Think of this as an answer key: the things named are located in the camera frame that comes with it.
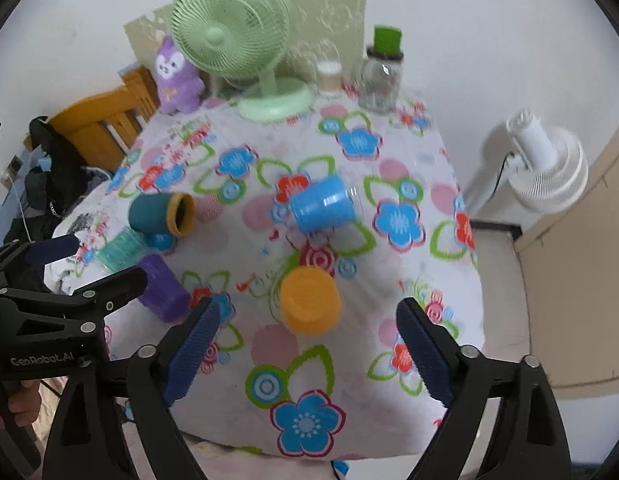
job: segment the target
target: green lid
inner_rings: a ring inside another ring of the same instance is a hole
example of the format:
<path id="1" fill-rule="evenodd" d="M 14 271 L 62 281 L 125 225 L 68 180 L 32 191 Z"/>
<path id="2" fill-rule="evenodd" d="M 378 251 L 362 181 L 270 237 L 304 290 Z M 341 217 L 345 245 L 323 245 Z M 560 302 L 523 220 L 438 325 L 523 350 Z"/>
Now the green lid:
<path id="1" fill-rule="evenodd" d="M 395 56 L 400 52 L 402 36 L 399 28 L 377 25 L 374 27 L 374 50 L 386 56 Z"/>

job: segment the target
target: white fan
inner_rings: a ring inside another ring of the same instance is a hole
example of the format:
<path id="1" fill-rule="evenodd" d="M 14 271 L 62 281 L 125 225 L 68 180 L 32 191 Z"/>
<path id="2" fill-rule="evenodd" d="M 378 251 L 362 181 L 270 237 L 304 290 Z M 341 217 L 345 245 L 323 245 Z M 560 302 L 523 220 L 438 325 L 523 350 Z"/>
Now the white fan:
<path id="1" fill-rule="evenodd" d="M 506 177 L 524 207 L 543 214 L 558 213 L 580 198 L 589 165 L 576 135 L 559 126 L 545 130 L 529 108 L 507 121 L 507 132 L 518 154 L 510 161 Z M 477 213 L 493 195 L 487 197 L 483 190 L 477 199 L 468 200 L 470 213 Z"/>

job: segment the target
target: purple cup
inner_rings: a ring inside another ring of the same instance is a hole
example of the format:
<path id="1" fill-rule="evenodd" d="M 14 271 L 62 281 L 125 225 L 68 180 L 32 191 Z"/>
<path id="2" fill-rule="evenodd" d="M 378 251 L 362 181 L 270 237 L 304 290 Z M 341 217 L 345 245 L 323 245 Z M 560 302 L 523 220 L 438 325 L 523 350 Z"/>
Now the purple cup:
<path id="1" fill-rule="evenodd" d="M 140 302 L 164 323 L 183 318 L 189 312 L 189 292 L 178 282 L 160 254 L 149 254 L 137 263 L 147 273 L 147 288 Z"/>

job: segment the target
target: glass jar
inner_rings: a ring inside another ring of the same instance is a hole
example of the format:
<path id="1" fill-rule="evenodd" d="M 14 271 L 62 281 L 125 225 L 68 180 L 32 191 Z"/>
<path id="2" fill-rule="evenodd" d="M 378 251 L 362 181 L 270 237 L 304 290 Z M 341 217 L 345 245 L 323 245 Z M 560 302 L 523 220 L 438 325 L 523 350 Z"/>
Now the glass jar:
<path id="1" fill-rule="evenodd" d="M 358 106 L 377 114 L 388 114 L 394 109 L 403 76 L 403 53 L 388 56 L 367 49 L 358 79 Z"/>

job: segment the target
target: yellow cup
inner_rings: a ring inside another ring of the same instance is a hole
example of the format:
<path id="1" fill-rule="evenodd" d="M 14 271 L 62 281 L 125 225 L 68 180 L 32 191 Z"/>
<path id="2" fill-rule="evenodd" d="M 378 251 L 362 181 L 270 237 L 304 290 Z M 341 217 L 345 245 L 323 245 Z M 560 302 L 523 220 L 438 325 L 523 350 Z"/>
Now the yellow cup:
<path id="1" fill-rule="evenodd" d="M 297 267 L 285 276 L 280 304 L 286 325 L 299 335 L 322 335 L 341 315 L 336 282 L 318 267 Z"/>

